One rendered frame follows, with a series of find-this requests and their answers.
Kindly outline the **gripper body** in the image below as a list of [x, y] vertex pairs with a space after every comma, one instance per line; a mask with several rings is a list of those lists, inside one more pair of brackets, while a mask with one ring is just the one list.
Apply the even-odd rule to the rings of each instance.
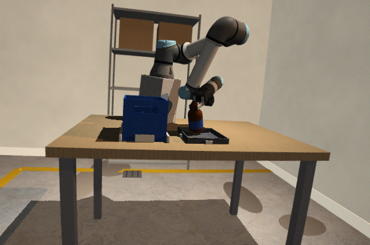
[[200, 87], [197, 91], [192, 94], [195, 96], [197, 102], [201, 102], [201, 97], [204, 97], [204, 105], [205, 106], [212, 106], [214, 103], [214, 94], [217, 92], [217, 84], [213, 81], [208, 81], [202, 87]]

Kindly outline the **dark brown bottle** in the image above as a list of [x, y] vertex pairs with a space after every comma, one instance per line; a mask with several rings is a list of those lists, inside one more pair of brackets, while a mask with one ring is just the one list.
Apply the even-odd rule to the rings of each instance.
[[197, 101], [192, 101], [191, 109], [188, 111], [189, 130], [192, 133], [199, 133], [204, 129], [202, 111], [197, 110], [197, 105]]

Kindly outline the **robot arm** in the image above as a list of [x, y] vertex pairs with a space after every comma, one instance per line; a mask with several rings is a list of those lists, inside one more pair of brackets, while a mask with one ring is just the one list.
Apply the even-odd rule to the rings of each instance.
[[181, 99], [192, 100], [192, 94], [199, 89], [218, 48], [242, 45], [247, 42], [249, 34], [245, 23], [232, 17], [221, 17], [211, 26], [206, 37], [192, 43], [178, 45], [176, 41], [158, 40], [150, 76], [173, 79], [173, 62], [190, 64], [199, 55], [186, 84], [178, 90]]

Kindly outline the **dark blue crate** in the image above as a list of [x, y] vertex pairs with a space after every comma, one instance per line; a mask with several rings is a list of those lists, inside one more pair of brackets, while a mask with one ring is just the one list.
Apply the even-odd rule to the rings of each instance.
[[155, 141], [166, 142], [169, 101], [158, 96], [127, 95], [126, 98], [122, 141], [135, 141], [135, 134], [148, 134], [155, 135]]

